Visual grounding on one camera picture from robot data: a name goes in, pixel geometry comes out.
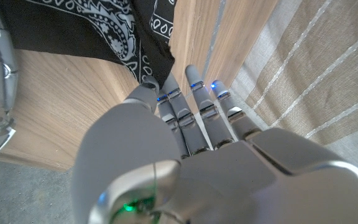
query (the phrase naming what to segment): wood grain surface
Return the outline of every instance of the wood grain surface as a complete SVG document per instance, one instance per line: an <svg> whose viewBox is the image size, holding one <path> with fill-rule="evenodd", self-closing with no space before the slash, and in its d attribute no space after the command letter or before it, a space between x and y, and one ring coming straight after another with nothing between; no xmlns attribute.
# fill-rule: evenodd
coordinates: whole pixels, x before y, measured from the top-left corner
<svg viewBox="0 0 358 224"><path fill-rule="evenodd" d="M67 170L86 130L137 86L122 65L95 58L17 51L21 68L8 161Z"/></svg>
<svg viewBox="0 0 358 224"><path fill-rule="evenodd" d="M185 67L202 74L208 50L206 85L231 84L277 0L227 0L211 45L220 0L178 1L170 41L172 68L183 94L190 89ZM95 58L17 50L21 68L13 115L16 133L0 152L0 161L67 170L86 130L137 86L126 67ZM192 96L189 105L197 113Z"/></svg>
<svg viewBox="0 0 358 224"><path fill-rule="evenodd" d="M206 86L219 79L231 85L277 0L227 0L211 61Z"/></svg>

